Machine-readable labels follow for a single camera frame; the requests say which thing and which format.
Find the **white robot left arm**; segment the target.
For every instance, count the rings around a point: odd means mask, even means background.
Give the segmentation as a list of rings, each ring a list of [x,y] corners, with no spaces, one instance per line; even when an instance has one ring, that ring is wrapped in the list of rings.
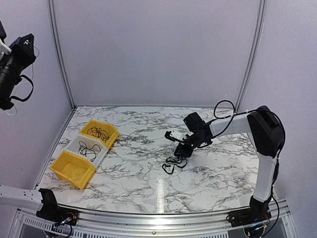
[[[12,95],[12,91],[22,79],[26,79],[32,86],[33,81],[22,71],[32,65],[36,56],[34,53],[34,35],[32,33],[17,37],[9,46],[4,42],[6,32],[0,26],[0,109],[10,110],[14,107],[13,100],[26,102],[30,99],[33,90],[25,98]],[[63,213],[57,206],[54,193],[49,189],[24,190],[11,186],[0,186],[0,203],[7,206],[21,206],[44,212],[51,220],[59,220]]]

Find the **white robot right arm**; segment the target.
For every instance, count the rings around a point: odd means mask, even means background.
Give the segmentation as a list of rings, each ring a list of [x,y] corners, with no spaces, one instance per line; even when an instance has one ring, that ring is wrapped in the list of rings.
[[[171,130],[166,138],[179,145],[175,157],[187,160],[185,174],[196,187],[212,191],[213,204],[254,203],[245,217],[256,222],[264,215],[278,174],[285,130],[268,107],[215,118],[205,122],[197,113],[184,120],[187,133]]]

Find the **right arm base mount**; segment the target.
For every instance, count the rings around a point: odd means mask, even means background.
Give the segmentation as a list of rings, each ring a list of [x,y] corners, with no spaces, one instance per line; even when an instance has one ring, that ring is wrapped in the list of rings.
[[[270,219],[269,203],[271,199],[272,197],[269,197],[268,200],[260,202],[252,196],[250,198],[249,208],[229,212],[226,220],[232,227],[238,227]]]

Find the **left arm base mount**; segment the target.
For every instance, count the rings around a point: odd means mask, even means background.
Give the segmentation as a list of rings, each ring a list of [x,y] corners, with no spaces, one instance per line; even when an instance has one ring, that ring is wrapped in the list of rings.
[[[50,189],[40,188],[39,192],[42,196],[42,207],[36,212],[37,217],[56,222],[60,225],[75,226],[77,224],[78,210],[59,206],[53,191]]]

